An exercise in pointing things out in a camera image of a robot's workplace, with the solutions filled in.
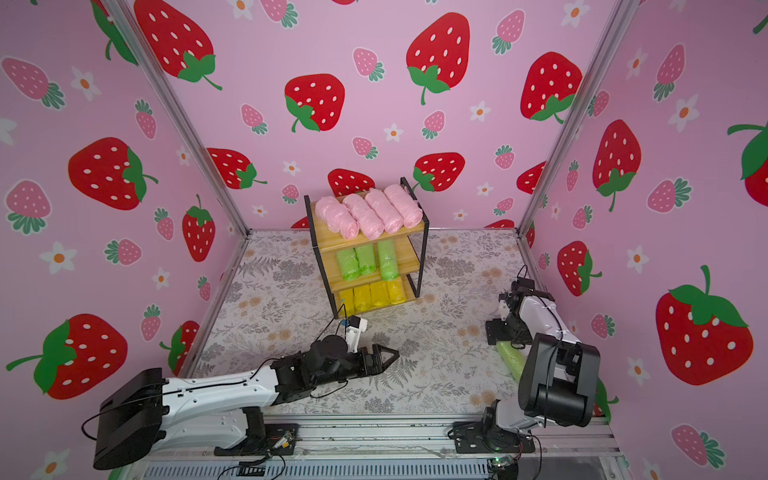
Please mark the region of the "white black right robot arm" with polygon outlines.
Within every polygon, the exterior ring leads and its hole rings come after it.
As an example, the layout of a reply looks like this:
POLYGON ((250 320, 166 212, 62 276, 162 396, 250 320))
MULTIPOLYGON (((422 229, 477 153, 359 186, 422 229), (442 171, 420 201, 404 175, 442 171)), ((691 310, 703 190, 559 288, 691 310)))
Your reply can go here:
POLYGON ((552 295, 532 279, 517 277, 499 295, 499 316, 485 329, 517 385, 515 398, 495 401, 483 415, 481 432, 491 449, 519 443, 550 423, 589 425, 600 353, 566 329, 552 295))

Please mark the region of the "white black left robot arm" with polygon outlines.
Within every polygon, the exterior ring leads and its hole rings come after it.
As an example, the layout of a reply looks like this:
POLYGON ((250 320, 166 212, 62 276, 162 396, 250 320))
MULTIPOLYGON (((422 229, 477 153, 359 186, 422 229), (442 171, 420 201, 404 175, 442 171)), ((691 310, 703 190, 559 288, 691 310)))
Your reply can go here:
POLYGON ((183 379, 144 370, 101 404, 93 466, 114 470, 169 448, 211 447, 230 457, 290 455, 298 425, 266 423, 266 408, 309 398, 321 385, 382 374, 398 357, 379 344, 352 350, 344 338, 329 335, 306 352, 244 373, 183 379))

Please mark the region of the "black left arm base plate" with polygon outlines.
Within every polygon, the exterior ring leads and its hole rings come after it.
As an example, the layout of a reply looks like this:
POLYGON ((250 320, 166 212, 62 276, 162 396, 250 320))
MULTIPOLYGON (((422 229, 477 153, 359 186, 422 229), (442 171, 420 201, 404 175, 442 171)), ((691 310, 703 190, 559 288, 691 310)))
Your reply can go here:
POLYGON ((299 425, 294 423, 265 424, 249 427, 245 438, 231 448, 216 447, 217 457, 246 457, 292 455, 298 440, 299 425))

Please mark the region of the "three-tier wooden shelf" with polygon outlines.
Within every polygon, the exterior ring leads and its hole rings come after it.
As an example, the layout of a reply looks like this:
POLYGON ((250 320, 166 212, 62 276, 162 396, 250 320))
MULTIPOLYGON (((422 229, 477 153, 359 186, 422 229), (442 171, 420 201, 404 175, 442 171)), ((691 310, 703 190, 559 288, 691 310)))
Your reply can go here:
POLYGON ((418 298, 430 221, 405 179, 354 191, 353 177, 332 177, 332 196, 305 196, 306 223, 335 319, 418 298))

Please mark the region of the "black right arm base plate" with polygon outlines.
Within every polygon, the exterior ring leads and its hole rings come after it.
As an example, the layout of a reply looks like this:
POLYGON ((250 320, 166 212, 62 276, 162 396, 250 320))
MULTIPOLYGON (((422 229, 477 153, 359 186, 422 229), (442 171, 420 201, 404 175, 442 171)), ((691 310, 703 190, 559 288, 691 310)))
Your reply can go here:
POLYGON ((527 454, 536 451, 532 438, 486 426, 483 422, 454 422, 447 432, 459 454, 527 454))

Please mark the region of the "yellow trash bag roll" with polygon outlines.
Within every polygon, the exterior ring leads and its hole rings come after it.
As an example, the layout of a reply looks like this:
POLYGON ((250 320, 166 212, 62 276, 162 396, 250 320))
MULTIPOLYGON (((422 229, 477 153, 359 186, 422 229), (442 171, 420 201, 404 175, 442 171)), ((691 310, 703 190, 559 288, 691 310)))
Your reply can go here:
POLYGON ((345 316, 351 316, 356 313, 354 292, 352 289, 342 290, 338 293, 341 303, 341 309, 344 311, 345 316))
POLYGON ((369 285, 354 287, 353 297, 356 312, 366 312, 372 308, 372 297, 369 285))
POLYGON ((386 281, 386 288, 391 305, 398 305, 407 301, 407 294, 400 277, 386 281))
POLYGON ((382 308, 390 304, 390 297, 386 281, 377 281, 370 284, 371 305, 373 308, 382 308))

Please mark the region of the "green trash bag roll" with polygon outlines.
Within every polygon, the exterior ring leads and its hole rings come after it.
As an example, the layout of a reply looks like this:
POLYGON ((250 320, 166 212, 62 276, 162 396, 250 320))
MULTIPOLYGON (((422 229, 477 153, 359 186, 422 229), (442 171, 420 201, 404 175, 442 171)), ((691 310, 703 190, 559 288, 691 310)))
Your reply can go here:
POLYGON ((391 239, 379 241, 376 246, 382 279, 385 281, 396 280, 400 273, 394 241, 391 239))
POLYGON ((360 266, 354 248, 338 250, 336 260, 344 281, 353 281, 360 276, 360 266))
POLYGON ((514 381, 519 382, 526 363, 522 350, 515 348, 510 342, 498 342, 496 349, 514 381))
POLYGON ((354 248, 358 262, 358 270, 361 276, 372 274, 376 271, 376 254, 373 244, 361 245, 354 248))

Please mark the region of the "pink trash bag roll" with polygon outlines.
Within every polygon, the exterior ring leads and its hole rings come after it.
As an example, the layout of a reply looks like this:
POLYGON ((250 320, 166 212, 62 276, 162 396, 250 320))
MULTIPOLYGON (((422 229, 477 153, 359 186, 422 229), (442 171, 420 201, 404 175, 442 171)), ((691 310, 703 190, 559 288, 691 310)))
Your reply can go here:
POLYGON ((384 194, 402 217, 405 228, 413 228, 422 221, 422 209, 401 185, 386 187, 384 194))
POLYGON ((363 196, 350 194, 342 200, 368 240, 376 240, 384 233, 384 223, 363 196))
POLYGON ((371 189, 365 195, 365 201, 381 219, 387 234, 394 234, 404 226, 403 217, 383 191, 371 189))
POLYGON ((315 205, 315 213, 329 231, 339 233, 345 240, 353 240, 359 235, 359 225, 349 209, 336 197, 320 198, 315 205))

